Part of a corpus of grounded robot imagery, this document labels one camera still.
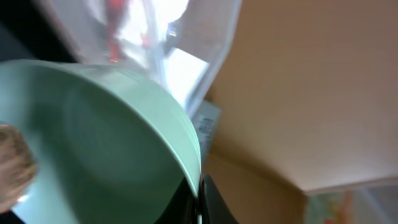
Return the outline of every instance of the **transparent plastic bin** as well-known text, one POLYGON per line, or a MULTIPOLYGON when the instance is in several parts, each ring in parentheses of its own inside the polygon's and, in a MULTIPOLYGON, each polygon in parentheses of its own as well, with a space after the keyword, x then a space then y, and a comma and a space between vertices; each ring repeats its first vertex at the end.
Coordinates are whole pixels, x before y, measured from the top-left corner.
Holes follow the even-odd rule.
POLYGON ((190 117, 229 52, 241 7, 241 0, 35 2, 80 63, 141 73, 190 117))

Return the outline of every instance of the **green bowl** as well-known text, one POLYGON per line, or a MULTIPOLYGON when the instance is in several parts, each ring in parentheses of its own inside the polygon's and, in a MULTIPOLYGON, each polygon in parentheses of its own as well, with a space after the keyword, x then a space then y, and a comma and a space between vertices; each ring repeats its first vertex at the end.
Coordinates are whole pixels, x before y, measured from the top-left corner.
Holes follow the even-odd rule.
POLYGON ((154 223, 184 176, 197 197, 200 149, 178 103, 141 75, 107 66, 0 65, 0 121, 39 164, 29 224, 154 223))

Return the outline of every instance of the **light green plastic bowl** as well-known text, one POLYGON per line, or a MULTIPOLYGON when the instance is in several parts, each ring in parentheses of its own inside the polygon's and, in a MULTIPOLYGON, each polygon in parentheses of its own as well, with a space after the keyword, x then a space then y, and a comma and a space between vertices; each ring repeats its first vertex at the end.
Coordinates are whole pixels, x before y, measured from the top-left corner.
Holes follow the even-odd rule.
POLYGON ((0 121, 39 163, 13 211, 29 224, 154 223, 185 176, 197 197, 200 149, 156 83, 107 66, 0 65, 0 121))

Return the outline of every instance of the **brown textured object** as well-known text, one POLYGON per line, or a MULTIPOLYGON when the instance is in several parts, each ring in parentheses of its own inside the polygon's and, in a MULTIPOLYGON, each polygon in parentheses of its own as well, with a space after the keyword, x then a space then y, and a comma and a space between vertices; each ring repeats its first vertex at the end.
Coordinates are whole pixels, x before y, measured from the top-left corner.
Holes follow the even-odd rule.
POLYGON ((0 213, 18 202, 36 173, 37 165, 22 134, 0 123, 0 213))

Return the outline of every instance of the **brown surface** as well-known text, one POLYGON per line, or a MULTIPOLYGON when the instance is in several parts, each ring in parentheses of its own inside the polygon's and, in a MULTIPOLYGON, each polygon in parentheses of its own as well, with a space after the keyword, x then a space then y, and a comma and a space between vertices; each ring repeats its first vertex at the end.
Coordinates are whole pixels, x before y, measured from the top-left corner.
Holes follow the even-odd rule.
POLYGON ((398 3, 243 0, 215 144, 302 190, 398 175, 398 3))
POLYGON ((210 156, 205 165, 235 219, 240 224, 302 223, 305 197, 273 175, 262 175, 210 156))

